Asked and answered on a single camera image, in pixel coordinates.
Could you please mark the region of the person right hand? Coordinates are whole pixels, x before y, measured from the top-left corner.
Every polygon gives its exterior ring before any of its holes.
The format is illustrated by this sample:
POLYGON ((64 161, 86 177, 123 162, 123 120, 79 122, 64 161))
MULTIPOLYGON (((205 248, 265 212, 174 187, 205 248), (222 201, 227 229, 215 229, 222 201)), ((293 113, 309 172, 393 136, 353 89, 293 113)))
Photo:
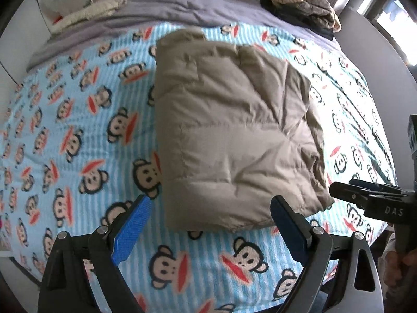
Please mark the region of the person right hand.
POLYGON ((416 249, 401 256, 395 248, 396 236, 392 233, 389 236, 382 258, 384 260, 384 284, 394 288, 402 279, 400 266, 416 266, 416 249))

